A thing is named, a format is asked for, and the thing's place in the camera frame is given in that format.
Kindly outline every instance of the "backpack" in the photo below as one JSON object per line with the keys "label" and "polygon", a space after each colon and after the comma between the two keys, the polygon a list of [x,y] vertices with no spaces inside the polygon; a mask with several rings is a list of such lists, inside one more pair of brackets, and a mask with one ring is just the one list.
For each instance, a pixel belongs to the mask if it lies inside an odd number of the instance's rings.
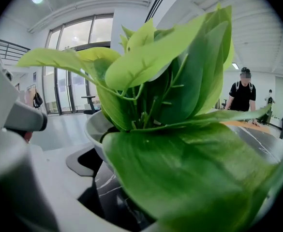
{"label": "backpack", "polygon": [[272,104],[273,102],[273,98],[270,96],[268,99],[267,99],[267,104]]}
{"label": "backpack", "polygon": [[[250,91],[251,91],[251,93],[252,93],[253,84],[252,84],[251,82],[249,83],[249,87],[250,87]],[[239,89],[239,81],[236,82],[236,92],[238,91],[238,89]]]}
{"label": "backpack", "polygon": [[43,99],[40,97],[39,93],[36,92],[33,99],[33,105],[35,108],[38,108],[42,105]]}

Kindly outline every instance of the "black marble surface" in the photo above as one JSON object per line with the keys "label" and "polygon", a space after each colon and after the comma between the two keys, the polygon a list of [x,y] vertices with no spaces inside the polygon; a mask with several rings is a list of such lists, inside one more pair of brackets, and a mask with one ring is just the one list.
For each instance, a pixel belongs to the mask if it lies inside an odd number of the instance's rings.
{"label": "black marble surface", "polygon": [[[271,163],[283,159],[283,140],[250,128],[229,126],[247,144]],[[153,219],[147,217],[127,197],[111,168],[103,162],[96,177],[96,187],[105,219],[119,227],[137,232],[145,229]]]}
{"label": "black marble surface", "polygon": [[95,183],[108,222],[133,232],[141,231],[154,222],[126,195],[117,177],[105,162],[95,177]]}

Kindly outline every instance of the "backpack strap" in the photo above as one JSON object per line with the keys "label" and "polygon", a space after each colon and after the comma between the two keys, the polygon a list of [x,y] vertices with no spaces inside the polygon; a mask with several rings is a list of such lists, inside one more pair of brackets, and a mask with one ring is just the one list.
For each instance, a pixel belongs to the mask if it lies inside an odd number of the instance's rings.
{"label": "backpack strap", "polygon": [[239,81],[236,82],[236,92],[238,91],[238,89],[239,89]]}
{"label": "backpack strap", "polygon": [[251,93],[252,93],[253,84],[252,84],[252,83],[249,83],[249,86],[250,86],[250,91],[251,91]]}

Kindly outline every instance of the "green leaf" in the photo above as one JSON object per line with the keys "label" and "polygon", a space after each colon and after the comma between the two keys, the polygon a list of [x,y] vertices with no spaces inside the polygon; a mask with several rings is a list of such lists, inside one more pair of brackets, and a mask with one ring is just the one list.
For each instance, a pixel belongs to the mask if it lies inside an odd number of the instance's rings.
{"label": "green leaf", "polygon": [[253,223],[260,217],[256,217],[261,205],[267,200],[268,194],[271,194],[272,198],[276,198],[281,188],[283,187],[283,160],[274,166],[272,174],[261,183],[261,185],[255,190],[253,194],[252,207],[250,211],[249,220],[253,220]]}
{"label": "green leaf", "polygon": [[158,41],[160,40],[161,38],[164,38],[166,35],[172,33],[175,29],[174,28],[171,28],[171,29],[167,29],[167,30],[156,30],[154,32],[154,40],[155,41]]}
{"label": "green leaf", "polygon": [[227,57],[227,59],[225,60],[224,65],[223,65],[223,70],[224,70],[224,71],[225,71],[228,67],[230,67],[230,66],[232,65],[233,58],[234,58],[234,52],[235,52],[235,50],[234,50],[233,39],[231,39],[228,57]]}
{"label": "green leaf", "polygon": [[153,19],[151,18],[130,37],[126,46],[126,52],[152,43],[154,40],[154,30]]}
{"label": "green leaf", "polygon": [[208,113],[208,114],[201,114],[194,116],[192,119],[187,119],[183,122],[172,124],[172,125],[165,125],[162,127],[156,127],[156,128],[149,128],[145,130],[133,130],[136,132],[148,132],[148,131],[157,131],[162,129],[168,129],[168,128],[179,128],[189,125],[205,125],[208,123],[218,123],[218,122],[224,122],[224,121],[232,121],[232,120],[245,120],[250,118],[258,118],[262,115],[264,115],[271,106],[268,105],[264,108],[258,109],[254,112],[239,112],[239,111],[233,111],[233,110],[219,110],[216,112]]}
{"label": "green leaf", "polygon": [[126,37],[127,37],[128,40],[129,40],[129,39],[131,38],[131,36],[135,33],[134,31],[131,31],[131,30],[127,29],[127,28],[124,27],[123,25],[122,25],[122,29],[123,29],[123,31],[124,31],[124,33],[125,33],[125,35],[126,35]]}
{"label": "green leaf", "polygon": [[[211,142],[187,144],[173,132],[110,133],[104,138],[104,153],[126,193],[175,231],[236,231],[247,221],[250,192],[205,154]],[[225,149],[220,140],[211,146]]]}
{"label": "green leaf", "polygon": [[223,48],[220,47],[219,55],[217,58],[214,75],[212,82],[210,84],[210,90],[207,95],[207,98],[202,106],[202,108],[198,111],[197,114],[203,114],[208,112],[214,104],[218,101],[222,88],[223,88]]}
{"label": "green leaf", "polygon": [[238,182],[252,192],[273,171],[273,165],[262,159],[254,149],[221,123],[171,131],[185,143],[194,146],[195,150],[220,163]]}
{"label": "green leaf", "polygon": [[166,70],[154,81],[145,83],[146,87],[143,93],[146,92],[145,102],[147,115],[156,118],[162,105],[163,95],[166,91],[168,81],[169,73],[168,70]]}
{"label": "green leaf", "polygon": [[81,60],[94,61],[96,59],[104,58],[111,63],[117,60],[121,55],[110,48],[107,47],[93,47],[86,50],[76,52]]}
{"label": "green leaf", "polygon": [[105,118],[108,119],[108,121],[113,124],[113,121],[112,119],[110,118],[110,116],[108,115],[108,113],[105,111],[104,107],[101,105],[101,110],[102,110],[102,113],[104,114]]}
{"label": "green leaf", "polygon": [[207,49],[206,52],[206,61],[204,64],[203,76],[202,76],[202,85],[200,87],[199,97],[197,105],[190,115],[190,117],[194,116],[199,112],[199,110],[205,105],[205,103],[210,103],[212,106],[212,102],[207,101],[209,96],[209,92],[212,92],[211,89],[214,89],[213,83],[216,84],[219,80],[214,80],[220,78],[220,76],[215,76],[215,70],[218,66],[218,57],[219,51],[223,40],[223,35],[226,30],[227,23],[222,22],[218,26],[216,26],[213,30],[211,30],[207,35]]}
{"label": "green leaf", "polygon": [[225,21],[228,22],[222,41],[223,62],[225,62],[229,54],[229,48],[232,38],[232,20],[231,20],[232,6],[227,6],[223,9],[219,9],[219,8],[217,9],[218,10],[215,11],[213,14],[211,14],[210,18],[208,18],[208,20],[206,21],[206,26],[207,26],[207,32],[209,32],[220,23]]}
{"label": "green leaf", "polygon": [[183,62],[183,69],[179,66],[179,58],[172,61],[170,68],[174,73],[174,80],[156,118],[163,124],[173,124],[184,121],[194,110],[203,77],[203,67],[208,58],[206,54],[207,40],[205,28],[201,28],[188,49],[187,58]]}
{"label": "green leaf", "polygon": [[117,128],[124,131],[132,129],[132,113],[129,109],[129,101],[113,95],[101,87],[96,87],[99,100],[104,112],[117,124]]}
{"label": "green leaf", "polygon": [[75,51],[58,51],[54,49],[36,48],[24,54],[16,64],[20,67],[52,66],[79,73],[83,67]]}
{"label": "green leaf", "polygon": [[139,47],[117,59],[106,72],[107,85],[115,90],[124,90],[148,81],[187,48],[202,26],[204,17],[195,18],[159,41]]}
{"label": "green leaf", "polygon": [[122,46],[123,46],[124,52],[126,52],[128,39],[126,37],[124,37],[122,34],[120,34],[120,38],[121,38],[121,41],[122,41]]}
{"label": "green leaf", "polygon": [[112,62],[110,60],[107,60],[105,58],[98,58],[94,61],[85,64],[87,66],[86,71],[91,75],[91,77],[95,81],[98,81],[103,86],[106,86],[105,73],[108,70],[111,63]]}

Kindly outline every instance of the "person's arm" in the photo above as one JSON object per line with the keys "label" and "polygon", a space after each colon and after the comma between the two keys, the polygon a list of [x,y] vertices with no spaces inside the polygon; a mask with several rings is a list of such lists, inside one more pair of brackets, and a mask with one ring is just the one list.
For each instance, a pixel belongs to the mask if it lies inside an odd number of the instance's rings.
{"label": "person's arm", "polygon": [[[250,107],[251,107],[252,112],[256,110],[255,100],[256,100],[256,89],[255,89],[255,86],[253,85],[253,89],[252,89],[252,93],[250,97]],[[252,123],[256,126],[259,126],[256,118],[252,121]]]}
{"label": "person's arm", "polygon": [[225,106],[225,110],[228,110],[230,108],[233,100],[234,100],[234,97],[229,96],[228,101],[227,101],[226,106]]}
{"label": "person's arm", "polygon": [[236,83],[234,83],[229,91],[229,98],[225,106],[225,110],[228,110],[230,106],[232,105],[232,102],[234,100],[234,97],[236,95]]}
{"label": "person's arm", "polygon": [[250,101],[250,107],[252,112],[256,110],[255,101]]}

